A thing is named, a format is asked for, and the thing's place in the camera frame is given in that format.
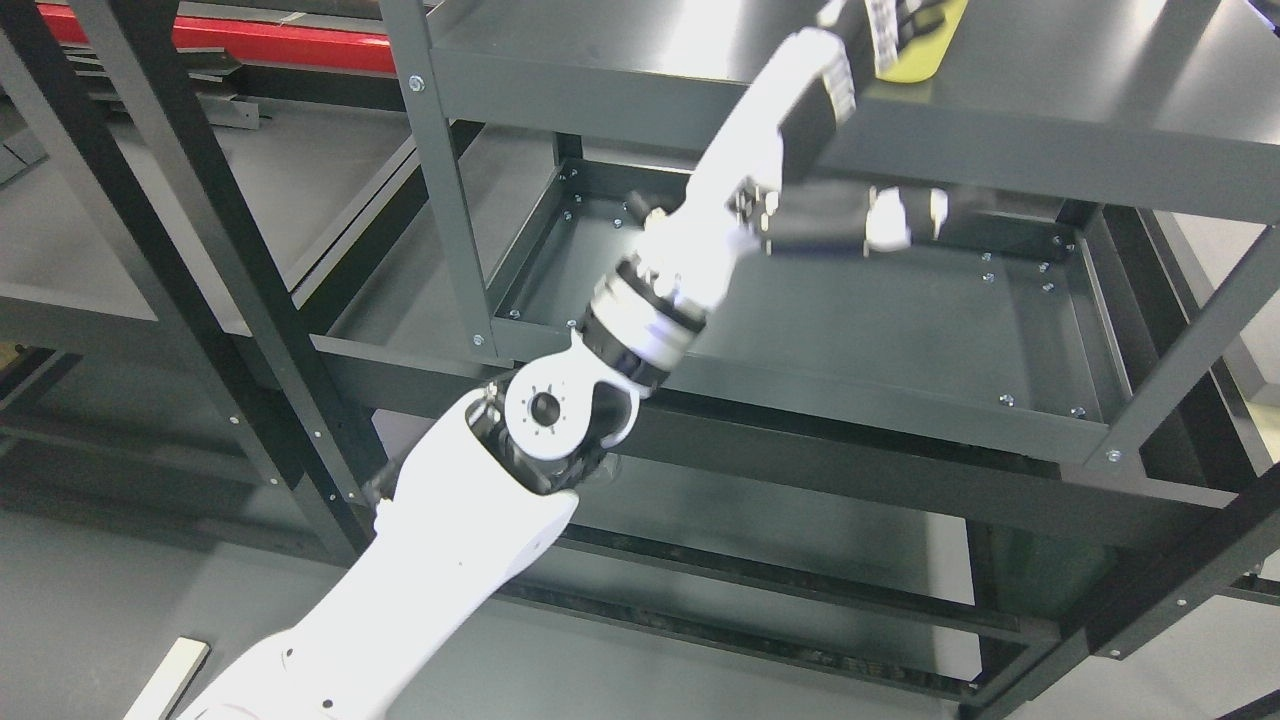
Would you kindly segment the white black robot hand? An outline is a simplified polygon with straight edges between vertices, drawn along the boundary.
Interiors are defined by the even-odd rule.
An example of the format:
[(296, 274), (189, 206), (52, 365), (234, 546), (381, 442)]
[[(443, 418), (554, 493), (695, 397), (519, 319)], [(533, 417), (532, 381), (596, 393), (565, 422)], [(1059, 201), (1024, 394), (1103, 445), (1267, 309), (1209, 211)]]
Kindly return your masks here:
[(695, 165), (682, 204), (646, 219), (593, 306), (639, 300), (704, 322), (737, 263), (768, 245), (764, 224), (814, 170), (859, 94), (948, 27), (943, 1), (827, 1), (771, 54)]

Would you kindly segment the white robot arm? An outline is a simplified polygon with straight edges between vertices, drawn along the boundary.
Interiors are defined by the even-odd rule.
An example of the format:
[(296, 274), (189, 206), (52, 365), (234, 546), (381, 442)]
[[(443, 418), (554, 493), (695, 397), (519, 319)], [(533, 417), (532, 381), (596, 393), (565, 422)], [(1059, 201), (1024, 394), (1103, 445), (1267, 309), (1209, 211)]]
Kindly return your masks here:
[(471, 389), (434, 421), (349, 570), (183, 717), (384, 719), (460, 626), (562, 536), (577, 486), (630, 434), (726, 293), (726, 281), (623, 260), (566, 348)]

